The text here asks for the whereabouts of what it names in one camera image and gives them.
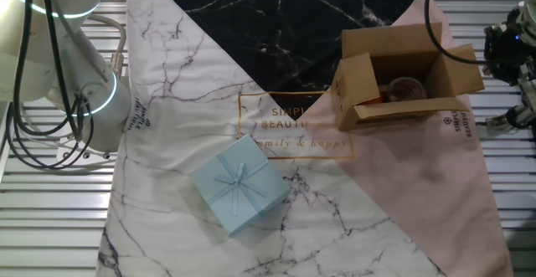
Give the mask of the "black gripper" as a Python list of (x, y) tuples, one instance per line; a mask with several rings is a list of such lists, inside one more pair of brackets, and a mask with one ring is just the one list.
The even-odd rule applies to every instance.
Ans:
[(520, 13), (519, 9), (514, 9), (508, 14), (505, 22), (484, 28), (484, 59), (487, 63), (483, 65), (483, 73), (511, 86), (535, 79), (533, 62), (524, 63), (519, 74), (523, 44), (516, 38), (518, 35), (516, 19)]

